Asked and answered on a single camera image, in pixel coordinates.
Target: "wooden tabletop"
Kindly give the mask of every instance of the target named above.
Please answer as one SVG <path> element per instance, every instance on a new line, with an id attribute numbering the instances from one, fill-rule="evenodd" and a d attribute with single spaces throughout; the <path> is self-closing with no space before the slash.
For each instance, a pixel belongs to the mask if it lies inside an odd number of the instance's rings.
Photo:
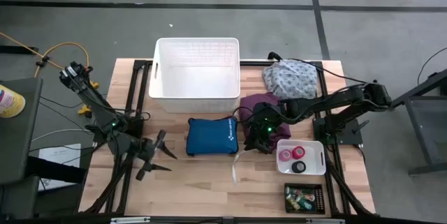
<path id="1" fill-rule="evenodd" d="M 131 81 L 133 61 L 135 59 L 117 59 L 109 87 L 107 101 L 113 107 L 124 108 Z M 340 61 L 323 61 L 323 67 L 343 75 Z M 241 67 L 240 97 L 263 94 L 266 92 L 261 77 L 263 67 Z M 133 104 L 136 106 L 139 76 Z M 345 80 L 325 73 L 329 93 L 345 87 Z M 326 215 L 329 216 L 328 194 L 324 176 L 281 174 L 276 170 L 275 155 L 265 155 L 251 151 L 240 156 L 236 165 L 237 184 L 231 176 L 232 156 L 196 156 L 186 154 L 187 120 L 220 119 L 229 114 L 168 114 L 152 100 L 147 90 L 143 111 L 152 118 L 145 123 L 143 135 L 155 138 L 164 129 L 166 146 L 177 157 L 173 160 L 167 155 L 157 153 L 154 163 L 169 167 L 172 172 L 153 171 L 146 173 L 142 181 L 135 179 L 142 161 L 133 164 L 126 215 L 146 216 L 241 216 L 241 217 L 305 217 L 311 215 L 286 214 L 284 208 L 284 183 L 322 184 Z M 291 126 L 291 139 L 313 140 L 312 118 Z M 242 127 L 238 128 L 237 138 L 240 150 L 243 150 L 244 136 Z M 357 198 L 370 211 L 374 212 L 371 191 L 361 153 L 352 146 L 341 146 L 340 156 L 345 181 Z M 102 193 L 110 180 L 113 156 L 104 146 L 94 153 L 80 211 L 90 207 Z M 340 193 L 334 180 L 337 206 L 342 210 Z M 115 207 L 119 195 L 115 197 Z"/>

